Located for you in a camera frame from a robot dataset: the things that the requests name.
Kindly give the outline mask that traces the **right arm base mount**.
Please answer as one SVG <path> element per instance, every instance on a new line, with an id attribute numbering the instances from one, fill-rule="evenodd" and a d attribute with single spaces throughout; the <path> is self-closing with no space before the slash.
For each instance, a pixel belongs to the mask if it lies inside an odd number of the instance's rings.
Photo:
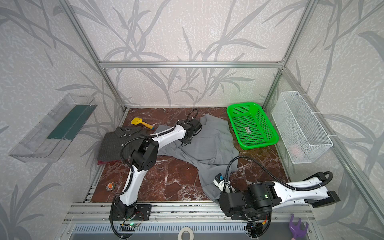
<path id="1" fill-rule="evenodd" d="M 251 239 L 259 239 L 270 227 L 272 214 L 266 215 L 264 220 L 251 220 L 244 213 L 238 212 L 231 216 L 231 220 L 244 220 L 247 224 L 244 226 L 246 235 Z"/>

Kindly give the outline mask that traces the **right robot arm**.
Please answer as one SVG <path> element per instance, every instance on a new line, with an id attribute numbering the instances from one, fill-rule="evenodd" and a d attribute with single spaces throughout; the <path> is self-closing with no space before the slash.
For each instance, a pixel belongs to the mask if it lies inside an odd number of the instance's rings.
<path id="1" fill-rule="evenodd" d="M 253 183 L 247 190 L 237 191 L 230 183 L 231 164 L 227 165 L 224 174 L 216 175 L 214 184 L 221 191 L 219 206 L 232 220 L 269 221 L 272 211 L 283 207 L 310 205 L 320 208 L 340 201 L 337 193 L 326 187 L 333 179 L 332 172 L 318 172 L 301 182 L 284 183 L 257 160 L 248 156 L 243 158 L 256 163 L 273 180 Z"/>

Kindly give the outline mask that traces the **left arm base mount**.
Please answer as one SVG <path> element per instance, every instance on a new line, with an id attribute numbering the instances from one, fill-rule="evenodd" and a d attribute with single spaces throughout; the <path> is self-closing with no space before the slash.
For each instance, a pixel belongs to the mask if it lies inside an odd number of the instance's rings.
<path id="1" fill-rule="evenodd" d="M 110 212 L 109 221 L 114 224 L 117 232 L 134 232 L 142 222 L 150 219 L 151 210 L 151 204 L 138 204 L 122 213 L 114 205 L 112 212 Z"/>

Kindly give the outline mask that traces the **light grey long sleeve shirt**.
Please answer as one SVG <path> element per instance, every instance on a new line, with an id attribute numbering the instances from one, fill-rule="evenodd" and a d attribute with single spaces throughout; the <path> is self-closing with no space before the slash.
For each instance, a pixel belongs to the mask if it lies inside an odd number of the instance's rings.
<path id="1" fill-rule="evenodd" d="M 175 141 L 161 148 L 158 155 L 171 156 L 196 167 L 203 191 L 217 203 L 221 191 L 215 186 L 214 178 L 225 174 L 229 162 L 239 155 L 239 151 L 234 147 L 226 120 L 206 114 L 200 122 L 202 130 L 189 145 L 182 147 L 180 141 Z"/>

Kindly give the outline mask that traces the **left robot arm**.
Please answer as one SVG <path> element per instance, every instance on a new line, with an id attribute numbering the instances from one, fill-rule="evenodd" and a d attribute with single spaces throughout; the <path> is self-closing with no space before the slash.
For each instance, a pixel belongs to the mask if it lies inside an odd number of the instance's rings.
<path id="1" fill-rule="evenodd" d="M 122 145 L 120 157 L 130 172 L 122 192 L 114 196 L 111 204 L 111 223 L 135 216 L 139 190 L 146 173 L 157 161 L 158 151 L 175 141 L 181 142 L 182 146 L 190 144 L 202 130 L 198 113 L 198 109 L 192 109 L 185 120 L 177 121 L 173 127 L 150 135 L 141 134 Z"/>

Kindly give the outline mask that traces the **green plastic basket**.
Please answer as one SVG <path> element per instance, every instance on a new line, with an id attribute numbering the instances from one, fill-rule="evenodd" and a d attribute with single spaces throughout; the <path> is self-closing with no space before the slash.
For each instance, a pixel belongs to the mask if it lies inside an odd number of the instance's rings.
<path id="1" fill-rule="evenodd" d="M 279 136 L 263 108 L 256 103 L 240 103 L 227 107 L 227 114 L 238 143 L 243 150 L 275 145 Z"/>

